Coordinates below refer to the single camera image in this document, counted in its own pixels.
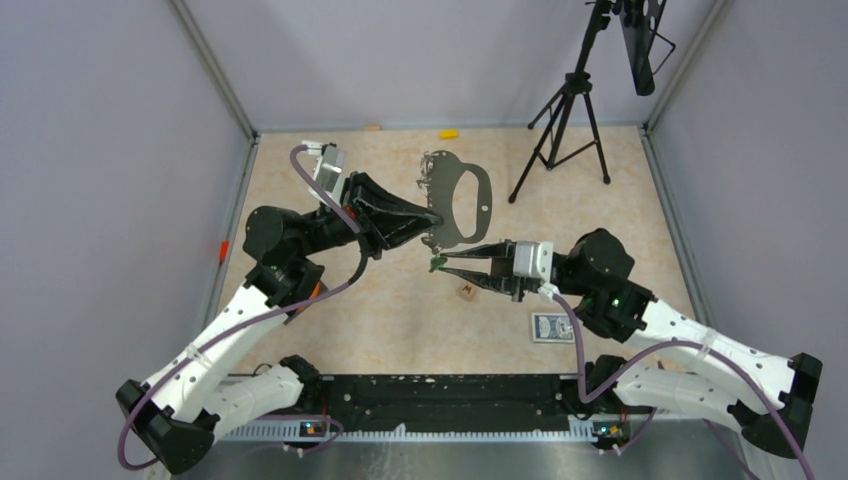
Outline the yellow block at back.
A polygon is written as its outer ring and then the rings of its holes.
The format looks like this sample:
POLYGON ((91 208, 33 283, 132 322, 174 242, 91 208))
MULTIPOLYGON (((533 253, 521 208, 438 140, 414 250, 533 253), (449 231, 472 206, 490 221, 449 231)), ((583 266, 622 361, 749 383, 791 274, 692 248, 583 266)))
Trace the yellow block at back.
POLYGON ((439 132, 439 138, 441 140, 453 140, 459 137, 459 131, 457 129, 447 129, 441 130, 439 132))

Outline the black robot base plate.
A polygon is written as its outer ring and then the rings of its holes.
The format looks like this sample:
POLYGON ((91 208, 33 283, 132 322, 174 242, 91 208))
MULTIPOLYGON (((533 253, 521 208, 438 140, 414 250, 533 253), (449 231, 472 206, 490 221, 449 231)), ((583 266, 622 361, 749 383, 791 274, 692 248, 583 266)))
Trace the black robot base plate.
POLYGON ((646 414, 607 392, 583 403, 571 374, 338 374, 321 375, 299 356, 283 365, 307 376, 289 407, 275 415, 328 416, 347 433, 518 433, 566 431, 595 415, 646 414))

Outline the green key tag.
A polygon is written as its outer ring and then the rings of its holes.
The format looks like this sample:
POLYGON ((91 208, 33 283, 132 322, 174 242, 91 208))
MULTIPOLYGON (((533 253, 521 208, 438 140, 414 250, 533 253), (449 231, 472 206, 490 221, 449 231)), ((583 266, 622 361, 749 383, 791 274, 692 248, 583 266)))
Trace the green key tag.
POLYGON ((433 273, 440 270, 447 262, 447 259, 442 256, 435 256, 430 260, 429 272, 433 273))

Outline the black tripod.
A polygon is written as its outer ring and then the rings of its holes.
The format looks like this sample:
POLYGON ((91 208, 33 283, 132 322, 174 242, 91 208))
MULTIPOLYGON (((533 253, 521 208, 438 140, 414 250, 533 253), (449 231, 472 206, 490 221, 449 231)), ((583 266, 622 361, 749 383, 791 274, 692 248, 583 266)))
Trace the black tripod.
MULTIPOLYGON (((591 81, 591 74, 587 71, 587 65, 591 51, 600 32, 609 27, 613 18, 619 18, 617 13, 620 7, 617 2, 618 1, 591 1, 589 3, 592 6, 592 11, 574 69, 565 74, 564 81, 559 89, 556 90, 539 113, 537 113, 537 115, 527 124, 527 128, 532 130, 536 127, 537 123, 539 123, 543 116, 548 117, 548 122, 542 131, 530 158, 528 159, 516 185, 513 187, 510 195, 508 196, 509 203, 513 204, 517 201, 519 193, 534 164, 539 163, 544 166, 546 170, 553 171, 591 148, 593 148, 597 154, 602 182, 605 185, 609 185, 611 183, 611 176, 605 158, 599 126, 591 99, 593 84, 591 81), (561 156, 561 146, 566 127, 573 107, 578 100, 582 100, 584 102, 585 110, 588 115, 589 126, 592 132, 592 140, 572 153, 561 156)), ((669 52, 674 53, 677 49, 677 44, 663 35, 660 32, 659 27, 654 43, 656 40, 661 40, 669 46, 669 52)), ((655 76, 663 68, 669 57, 669 55, 666 55, 663 61, 656 67, 651 65, 654 69, 654 82, 655 76)))

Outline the metal key holder plate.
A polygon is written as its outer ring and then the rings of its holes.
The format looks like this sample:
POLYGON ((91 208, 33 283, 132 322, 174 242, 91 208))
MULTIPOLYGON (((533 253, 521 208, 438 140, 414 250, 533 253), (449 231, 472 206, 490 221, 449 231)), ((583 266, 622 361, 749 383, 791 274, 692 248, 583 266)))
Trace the metal key holder plate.
POLYGON ((493 187, 483 167, 448 150, 429 151, 421 159, 417 184, 427 208, 443 220, 423 239, 432 251, 484 240, 492 219, 493 187))

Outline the wooden letter cube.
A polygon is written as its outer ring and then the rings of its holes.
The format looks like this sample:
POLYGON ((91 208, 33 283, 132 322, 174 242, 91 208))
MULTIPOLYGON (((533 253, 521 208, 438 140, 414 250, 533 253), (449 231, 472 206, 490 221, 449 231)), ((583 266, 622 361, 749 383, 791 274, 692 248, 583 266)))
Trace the wooden letter cube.
POLYGON ((478 292, 478 288, 470 283, 464 283, 458 289, 458 295, 461 299, 471 302, 478 292))

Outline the blue playing card deck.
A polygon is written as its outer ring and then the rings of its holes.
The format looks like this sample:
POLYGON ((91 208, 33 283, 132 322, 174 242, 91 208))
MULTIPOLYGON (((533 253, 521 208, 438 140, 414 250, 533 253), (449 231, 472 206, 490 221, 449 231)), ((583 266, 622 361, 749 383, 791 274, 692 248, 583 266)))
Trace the blue playing card deck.
POLYGON ((533 313, 530 317, 533 343, 573 344, 575 336, 566 314, 533 313))

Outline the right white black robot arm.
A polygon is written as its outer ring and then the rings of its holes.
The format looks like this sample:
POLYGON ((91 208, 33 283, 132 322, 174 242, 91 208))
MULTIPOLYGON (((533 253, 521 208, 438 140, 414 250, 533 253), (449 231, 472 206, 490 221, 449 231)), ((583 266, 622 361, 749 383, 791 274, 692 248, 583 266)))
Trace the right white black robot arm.
POLYGON ((488 272, 458 276, 520 301, 535 293, 568 308, 573 332, 590 331, 632 348, 630 360, 583 366, 579 399, 600 412, 620 404, 664 409, 723 425, 770 454, 803 453, 822 372, 812 355, 770 354, 679 312, 629 278, 634 259, 609 231, 583 235, 565 254, 549 242, 475 246, 463 259, 486 259, 488 272))

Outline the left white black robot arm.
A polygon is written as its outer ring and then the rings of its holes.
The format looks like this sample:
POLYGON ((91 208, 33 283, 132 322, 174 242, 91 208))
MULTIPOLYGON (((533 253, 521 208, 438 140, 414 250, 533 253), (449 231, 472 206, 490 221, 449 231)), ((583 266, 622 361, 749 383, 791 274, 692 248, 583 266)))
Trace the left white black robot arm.
POLYGON ((243 245, 255 264, 231 300, 168 365, 117 390, 124 415, 117 459, 123 468, 135 469, 126 455, 130 436, 147 447, 152 463, 178 475, 253 420, 288 407, 302 414, 314 410, 321 388, 301 360, 238 384, 226 385, 225 379, 265 335, 338 294, 323 286, 324 267, 314 254, 355 245, 353 278, 359 279, 370 260, 444 223, 440 214, 387 192, 365 173, 333 180, 310 174, 306 182, 319 207, 305 214, 255 209, 243 245))

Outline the orange red wall clip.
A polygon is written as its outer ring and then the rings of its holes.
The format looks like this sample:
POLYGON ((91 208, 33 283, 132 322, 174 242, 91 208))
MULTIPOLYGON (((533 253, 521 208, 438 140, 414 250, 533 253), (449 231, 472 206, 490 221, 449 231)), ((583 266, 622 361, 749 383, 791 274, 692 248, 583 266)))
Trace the orange red wall clip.
POLYGON ((220 262, 224 262, 226 260, 226 258, 228 256, 228 252, 229 252, 229 246, 230 246, 230 242, 228 240, 223 240, 220 243, 219 256, 218 256, 220 262))

